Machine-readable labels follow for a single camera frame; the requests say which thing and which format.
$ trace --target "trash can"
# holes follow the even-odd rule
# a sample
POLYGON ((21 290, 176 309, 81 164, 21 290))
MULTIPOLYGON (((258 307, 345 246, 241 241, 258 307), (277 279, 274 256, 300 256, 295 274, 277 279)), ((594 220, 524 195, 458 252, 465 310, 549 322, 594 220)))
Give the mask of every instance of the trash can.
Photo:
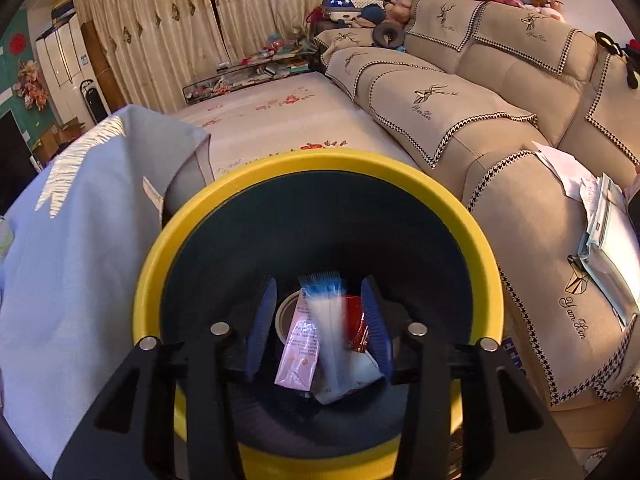
MULTIPOLYGON (((134 340, 188 340, 252 297, 265 275, 276 279, 280 303, 299 288, 299 275, 324 270, 340 272, 352 294, 373 275, 388 300, 450 342, 502 336, 497 265, 465 207, 403 163, 334 148, 254 162, 185 204, 143 267, 134 340)), ((267 374, 275 374, 278 345, 281 352, 272 330, 267 374)), ((452 431, 462 422, 453 389, 452 431)), ((249 480, 378 480, 393 472, 405 385, 379 381, 328 406, 268 382, 228 390, 249 480)), ((186 438, 180 389, 174 423, 186 438)))

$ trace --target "dark doorway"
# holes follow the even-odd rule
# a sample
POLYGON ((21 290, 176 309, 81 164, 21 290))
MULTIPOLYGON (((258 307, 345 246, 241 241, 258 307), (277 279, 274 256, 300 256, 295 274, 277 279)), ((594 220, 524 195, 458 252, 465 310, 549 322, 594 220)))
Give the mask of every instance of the dark doorway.
POLYGON ((31 152, 9 110, 0 117, 0 215, 38 174, 30 158, 31 152))

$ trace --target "yellow rim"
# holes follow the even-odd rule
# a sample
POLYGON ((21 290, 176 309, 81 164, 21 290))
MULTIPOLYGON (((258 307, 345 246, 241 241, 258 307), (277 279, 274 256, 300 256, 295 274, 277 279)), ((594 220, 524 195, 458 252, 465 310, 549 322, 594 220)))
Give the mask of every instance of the yellow rim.
MULTIPOLYGON (((171 264, 183 242, 210 211, 259 182, 315 170, 350 171, 385 180, 410 193, 436 213, 459 245, 468 267, 473 295, 470 342, 475 343, 482 337, 500 341, 503 322, 500 275, 489 243, 466 208, 432 178, 402 162, 375 153, 335 148, 286 153, 259 160, 233 171, 191 198, 161 232, 140 273, 134 300, 134 341, 147 335, 160 335, 162 289, 171 264)), ((178 389, 174 427, 184 439, 187 433, 185 414, 185 397, 178 389)), ((461 423, 462 399, 454 384, 452 431, 461 423)), ((275 456, 242 444, 239 449, 248 480, 288 480, 302 476, 308 480, 377 480, 391 476, 398 442, 399 439, 395 439, 361 453, 325 460, 275 456)))

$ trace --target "sofa backrest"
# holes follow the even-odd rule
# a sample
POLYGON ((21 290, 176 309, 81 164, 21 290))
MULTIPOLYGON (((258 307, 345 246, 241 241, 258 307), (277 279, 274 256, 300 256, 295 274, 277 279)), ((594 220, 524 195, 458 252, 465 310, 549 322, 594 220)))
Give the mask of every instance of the sofa backrest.
POLYGON ((473 0, 416 0, 405 31, 409 54, 535 113, 549 144, 596 176, 620 186, 633 178, 640 89, 627 87, 623 61, 599 54, 591 36, 527 9, 473 0))

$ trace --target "pink carton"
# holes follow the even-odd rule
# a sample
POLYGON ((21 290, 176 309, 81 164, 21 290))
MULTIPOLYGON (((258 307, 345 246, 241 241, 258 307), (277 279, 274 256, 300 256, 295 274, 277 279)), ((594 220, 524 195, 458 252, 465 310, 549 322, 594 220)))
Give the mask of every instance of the pink carton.
POLYGON ((318 364, 319 349, 318 330, 301 291, 275 383, 285 388, 308 392, 318 364))

